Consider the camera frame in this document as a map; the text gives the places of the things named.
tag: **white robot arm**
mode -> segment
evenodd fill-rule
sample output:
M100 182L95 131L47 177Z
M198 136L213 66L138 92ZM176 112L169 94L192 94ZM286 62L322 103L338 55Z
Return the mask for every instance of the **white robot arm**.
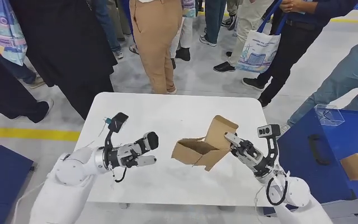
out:
M311 195L308 184L300 178L290 176L279 164L279 149L276 137L280 136L277 124L259 127L260 138L266 138L268 155L255 148L250 141L236 134L226 133L231 143L232 154L249 167L255 178L266 187L266 196L273 205L281 224L330 224L332 223L319 202ZM291 212L286 205L298 207Z
M113 172L116 167L124 167L125 175L127 168L156 162L154 156L142 156L158 147L158 136L154 132L146 133L134 143L112 146L112 133L118 132L127 118L119 113L111 119L104 147L81 148L60 156L36 198L30 224L73 224L84 208L97 175ZM121 182L124 175L115 181Z

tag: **blue shirt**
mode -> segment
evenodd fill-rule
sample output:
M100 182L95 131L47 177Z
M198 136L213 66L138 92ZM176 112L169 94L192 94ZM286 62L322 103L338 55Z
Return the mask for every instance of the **blue shirt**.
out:
M331 18L345 16L358 4L358 0L313 0L318 2L314 14L290 12L288 20L324 27Z

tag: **bag strap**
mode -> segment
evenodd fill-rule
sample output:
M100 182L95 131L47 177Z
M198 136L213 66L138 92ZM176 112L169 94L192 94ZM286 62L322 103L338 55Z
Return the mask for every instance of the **bag strap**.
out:
M263 28L265 28L266 23L271 19L271 16L276 12L276 10L280 7L282 0L279 0L271 9L270 13L266 16L261 26L257 29L257 32L263 32Z
M289 15L288 13L285 13L284 16L282 17L282 20L281 20L281 22L280 22L280 24L277 27L277 30L275 32L275 35L278 35L278 34L281 33L281 30L282 30L282 28L284 27L284 25L286 23L286 19L287 19L288 15Z

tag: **clear plastic box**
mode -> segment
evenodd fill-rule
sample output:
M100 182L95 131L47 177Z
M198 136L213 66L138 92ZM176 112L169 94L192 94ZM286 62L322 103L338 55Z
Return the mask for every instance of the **clear plastic box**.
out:
M339 126L345 122L345 119L337 106L318 104L314 107L314 110L321 125Z

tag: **hand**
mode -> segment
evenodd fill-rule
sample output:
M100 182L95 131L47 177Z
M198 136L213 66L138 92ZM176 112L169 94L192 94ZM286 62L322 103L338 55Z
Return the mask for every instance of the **hand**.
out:
M299 12L299 5L302 3L302 0L282 0L280 9L285 12Z

